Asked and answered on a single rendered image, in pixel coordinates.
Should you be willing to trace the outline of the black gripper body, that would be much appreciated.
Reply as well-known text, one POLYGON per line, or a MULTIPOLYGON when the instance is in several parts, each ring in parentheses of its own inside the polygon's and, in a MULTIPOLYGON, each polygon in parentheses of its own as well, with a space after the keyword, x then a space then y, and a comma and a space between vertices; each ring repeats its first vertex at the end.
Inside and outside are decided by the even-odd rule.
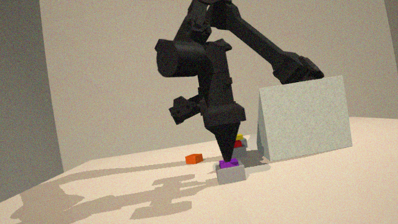
POLYGON ((229 72, 204 75, 198 82, 207 105, 204 127, 246 121, 245 108, 234 101, 229 72))

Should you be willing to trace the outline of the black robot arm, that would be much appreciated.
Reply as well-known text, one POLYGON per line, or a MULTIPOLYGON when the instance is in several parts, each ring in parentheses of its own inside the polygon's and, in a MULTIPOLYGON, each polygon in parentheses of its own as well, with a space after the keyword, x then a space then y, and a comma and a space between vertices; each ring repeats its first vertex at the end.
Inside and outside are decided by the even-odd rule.
MULTIPOLYGON (((238 8, 231 0, 192 0, 175 39, 159 39, 155 46, 158 72, 163 77, 197 75, 198 78, 229 72, 226 52, 232 47, 223 39, 207 41, 212 33, 211 27, 231 31, 266 59, 282 85, 324 77, 323 72, 307 57, 283 51, 241 19, 238 8)), ((202 116, 206 109, 203 92, 198 87, 198 95, 190 99, 177 97, 169 111, 178 125, 198 113, 202 116)))

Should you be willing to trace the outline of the orange block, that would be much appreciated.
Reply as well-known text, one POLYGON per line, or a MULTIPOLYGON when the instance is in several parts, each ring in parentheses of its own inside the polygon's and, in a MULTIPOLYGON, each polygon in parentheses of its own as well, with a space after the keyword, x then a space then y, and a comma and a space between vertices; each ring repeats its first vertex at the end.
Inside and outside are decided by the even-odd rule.
POLYGON ((198 164, 203 161, 202 154, 192 154, 185 157, 186 164, 198 164))

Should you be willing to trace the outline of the red button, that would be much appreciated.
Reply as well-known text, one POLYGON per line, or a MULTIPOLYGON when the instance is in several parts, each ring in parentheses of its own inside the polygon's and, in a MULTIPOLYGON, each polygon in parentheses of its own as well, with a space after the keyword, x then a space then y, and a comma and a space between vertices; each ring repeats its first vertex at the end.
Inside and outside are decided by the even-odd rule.
POLYGON ((234 146, 232 158, 240 158, 244 156, 247 156, 246 147, 242 144, 240 140, 237 140, 234 146))

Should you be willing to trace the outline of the yellow button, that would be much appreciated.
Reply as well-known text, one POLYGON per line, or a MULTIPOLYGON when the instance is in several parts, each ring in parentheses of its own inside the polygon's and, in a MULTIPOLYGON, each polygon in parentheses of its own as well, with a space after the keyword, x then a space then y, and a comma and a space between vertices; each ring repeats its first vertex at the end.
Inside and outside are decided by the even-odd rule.
POLYGON ((246 148, 248 148, 248 147, 247 147, 246 138, 244 138, 242 134, 237 135, 236 141, 237 141, 237 140, 240 140, 240 141, 242 142, 242 144, 243 144, 246 148))

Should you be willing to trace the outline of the purple button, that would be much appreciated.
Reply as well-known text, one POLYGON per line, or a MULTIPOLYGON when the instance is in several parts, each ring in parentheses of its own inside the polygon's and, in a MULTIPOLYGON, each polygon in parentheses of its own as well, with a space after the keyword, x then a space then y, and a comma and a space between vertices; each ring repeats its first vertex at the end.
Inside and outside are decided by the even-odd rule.
POLYGON ((244 165, 237 158, 231 158, 229 162, 222 160, 219 163, 215 165, 219 185, 246 180, 244 165))

